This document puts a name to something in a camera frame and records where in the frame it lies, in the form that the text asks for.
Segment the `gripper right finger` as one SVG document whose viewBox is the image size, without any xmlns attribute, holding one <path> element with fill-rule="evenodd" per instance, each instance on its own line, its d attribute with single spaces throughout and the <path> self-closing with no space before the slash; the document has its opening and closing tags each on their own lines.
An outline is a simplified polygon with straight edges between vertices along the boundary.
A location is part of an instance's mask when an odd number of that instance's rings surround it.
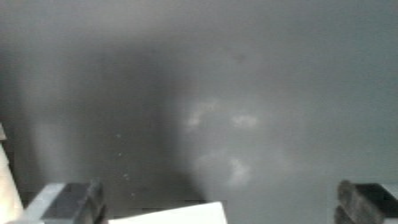
<svg viewBox="0 0 398 224">
<path fill-rule="evenodd" d="M 334 224 L 398 224 L 398 183 L 341 181 Z"/>
</svg>

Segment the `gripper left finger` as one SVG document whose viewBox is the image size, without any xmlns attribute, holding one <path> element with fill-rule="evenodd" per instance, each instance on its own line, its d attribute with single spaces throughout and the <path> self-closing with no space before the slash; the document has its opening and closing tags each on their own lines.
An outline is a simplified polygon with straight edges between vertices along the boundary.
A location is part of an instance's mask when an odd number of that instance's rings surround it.
<svg viewBox="0 0 398 224">
<path fill-rule="evenodd" d="M 50 183 L 25 209 L 23 224 L 105 224 L 103 185 Z"/>
</svg>

